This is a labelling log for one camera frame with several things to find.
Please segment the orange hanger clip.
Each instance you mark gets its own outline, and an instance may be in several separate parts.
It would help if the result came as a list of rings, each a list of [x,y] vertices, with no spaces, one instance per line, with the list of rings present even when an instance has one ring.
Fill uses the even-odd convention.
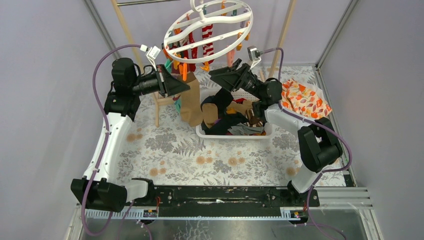
[[[178,69],[179,69],[179,73],[180,73],[180,75],[182,77],[182,80],[184,82],[186,82],[187,81],[187,75],[188,75],[188,64],[185,63],[185,62],[184,63],[180,63],[178,65]]]

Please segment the green and blue sock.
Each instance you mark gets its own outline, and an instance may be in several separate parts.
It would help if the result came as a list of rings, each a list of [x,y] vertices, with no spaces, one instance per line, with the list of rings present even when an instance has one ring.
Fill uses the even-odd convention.
[[[173,62],[170,59],[167,59],[164,64],[166,70],[171,74],[173,70]],[[181,88],[182,84],[178,83],[176,80],[171,81],[170,93],[172,95],[172,100],[176,111],[181,113],[181,93],[178,91]]]

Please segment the brown ribbed sock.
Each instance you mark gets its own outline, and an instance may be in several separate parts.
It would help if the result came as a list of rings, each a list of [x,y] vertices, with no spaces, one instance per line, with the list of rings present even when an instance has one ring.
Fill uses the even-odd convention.
[[[196,127],[203,121],[200,84],[193,72],[187,74],[185,83],[190,89],[180,94],[180,116],[182,121],[188,123],[190,127]]]

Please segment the white round clip hanger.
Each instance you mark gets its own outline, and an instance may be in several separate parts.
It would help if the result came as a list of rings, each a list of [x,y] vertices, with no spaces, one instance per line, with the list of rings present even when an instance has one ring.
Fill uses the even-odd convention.
[[[210,63],[239,51],[250,37],[254,14],[242,0],[191,0],[165,33],[163,48],[173,60]]]

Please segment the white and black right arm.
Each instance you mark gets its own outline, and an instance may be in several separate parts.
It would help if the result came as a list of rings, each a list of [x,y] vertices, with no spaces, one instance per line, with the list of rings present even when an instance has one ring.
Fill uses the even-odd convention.
[[[224,90],[242,89],[256,97],[258,100],[253,103],[255,116],[297,136],[302,166],[287,184],[286,198],[293,206],[301,205],[307,199],[306,192],[316,184],[324,169],[343,154],[340,137],[331,121],[326,117],[305,117],[283,106],[282,83],[274,77],[259,80],[252,73],[251,66],[241,59],[231,67],[211,70],[209,76]]]

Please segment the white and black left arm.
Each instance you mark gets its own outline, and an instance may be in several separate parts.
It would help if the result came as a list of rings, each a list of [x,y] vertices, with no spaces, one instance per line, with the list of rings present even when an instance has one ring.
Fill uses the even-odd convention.
[[[169,97],[190,87],[170,74],[163,64],[143,74],[127,57],[115,60],[111,66],[111,90],[100,107],[103,124],[99,140],[87,170],[81,179],[72,180],[70,189],[86,209],[119,213],[128,202],[148,206],[157,197],[151,179],[133,178],[127,183],[118,179],[119,156],[135,121],[140,97],[150,93]]]

